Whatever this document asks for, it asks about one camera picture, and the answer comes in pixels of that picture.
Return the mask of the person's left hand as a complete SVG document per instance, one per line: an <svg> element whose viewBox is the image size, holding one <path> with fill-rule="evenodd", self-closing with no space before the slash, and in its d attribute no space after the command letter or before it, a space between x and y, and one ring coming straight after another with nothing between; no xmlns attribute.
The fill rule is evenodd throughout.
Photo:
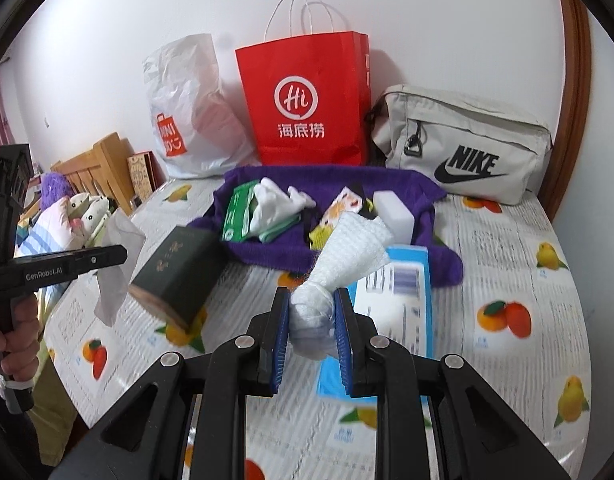
<svg viewBox="0 0 614 480"><path fill-rule="evenodd" d="M38 368L38 302L35 295L20 300L14 308L16 328L8 334L0 330L0 370L16 382L28 382Z"/></svg>

